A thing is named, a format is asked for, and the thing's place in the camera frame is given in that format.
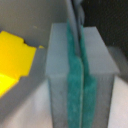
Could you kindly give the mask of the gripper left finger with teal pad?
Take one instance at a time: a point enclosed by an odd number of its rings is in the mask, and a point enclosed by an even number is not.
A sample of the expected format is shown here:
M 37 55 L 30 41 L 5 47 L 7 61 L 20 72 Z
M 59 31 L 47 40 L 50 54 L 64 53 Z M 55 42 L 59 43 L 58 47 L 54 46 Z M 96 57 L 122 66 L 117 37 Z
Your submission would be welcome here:
M 53 128 L 79 128 L 81 65 L 74 55 L 68 23 L 51 27 L 46 60 Z

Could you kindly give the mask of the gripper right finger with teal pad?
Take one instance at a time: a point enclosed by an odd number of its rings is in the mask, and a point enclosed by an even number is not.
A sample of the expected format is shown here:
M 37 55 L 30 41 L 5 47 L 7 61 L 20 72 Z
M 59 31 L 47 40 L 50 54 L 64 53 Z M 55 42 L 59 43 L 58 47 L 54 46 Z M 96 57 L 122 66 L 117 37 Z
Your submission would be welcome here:
M 89 72 L 96 78 L 97 94 L 92 128 L 107 128 L 114 76 L 119 68 L 96 27 L 83 29 Z

